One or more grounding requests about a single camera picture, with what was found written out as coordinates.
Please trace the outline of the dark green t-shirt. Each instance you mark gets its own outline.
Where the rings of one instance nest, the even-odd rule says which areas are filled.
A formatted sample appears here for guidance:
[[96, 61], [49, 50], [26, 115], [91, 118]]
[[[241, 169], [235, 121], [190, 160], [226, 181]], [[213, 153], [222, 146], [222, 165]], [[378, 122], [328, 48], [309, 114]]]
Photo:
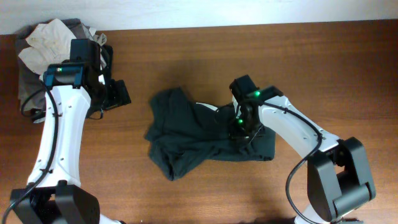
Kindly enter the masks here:
[[158, 92], [150, 100], [154, 122], [145, 139], [149, 157], [169, 180], [181, 179], [205, 160], [271, 161], [275, 132], [246, 134], [234, 122], [233, 105], [211, 108], [191, 101], [181, 88]]

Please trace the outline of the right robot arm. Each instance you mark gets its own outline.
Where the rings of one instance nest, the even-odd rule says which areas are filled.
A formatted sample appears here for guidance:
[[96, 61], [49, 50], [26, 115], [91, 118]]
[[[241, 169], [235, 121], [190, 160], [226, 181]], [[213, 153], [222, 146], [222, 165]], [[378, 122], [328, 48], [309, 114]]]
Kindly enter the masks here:
[[[275, 87], [230, 85], [240, 124], [261, 125], [282, 137], [302, 158], [290, 171], [285, 193], [296, 212], [295, 223], [357, 223], [345, 215], [376, 196], [376, 189], [363, 144], [325, 131], [308, 119]], [[295, 173], [307, 165], [309, 206], [300, 212], [290, 184]]]

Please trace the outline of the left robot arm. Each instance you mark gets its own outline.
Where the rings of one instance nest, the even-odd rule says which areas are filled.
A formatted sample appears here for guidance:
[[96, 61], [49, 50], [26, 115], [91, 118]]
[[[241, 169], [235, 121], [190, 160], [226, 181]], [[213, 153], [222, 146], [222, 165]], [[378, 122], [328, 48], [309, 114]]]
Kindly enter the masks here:
[[22, 223], [115, 223], [98, 199], [81, 188], [80, 149], [85, 120], [93, 113], [130, 103], [122, 80], [93, 62], [50, 65], [42, 80], [44, 129], [34, 168], [23, 189], [11, 192], [2, 216]]

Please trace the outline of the white folded garment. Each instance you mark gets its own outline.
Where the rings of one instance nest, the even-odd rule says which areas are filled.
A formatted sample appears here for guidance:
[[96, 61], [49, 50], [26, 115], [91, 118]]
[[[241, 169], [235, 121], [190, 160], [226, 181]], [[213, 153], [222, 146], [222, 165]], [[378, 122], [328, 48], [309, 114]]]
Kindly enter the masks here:
[[43, 75], [49, 65], [70, 58], [73, 39], [76, 39], [73, 32], [60, 19], [54, 19], [48, 24], [37, 25], [25, 38], [29, 47], [18, 56], [30, 71]]

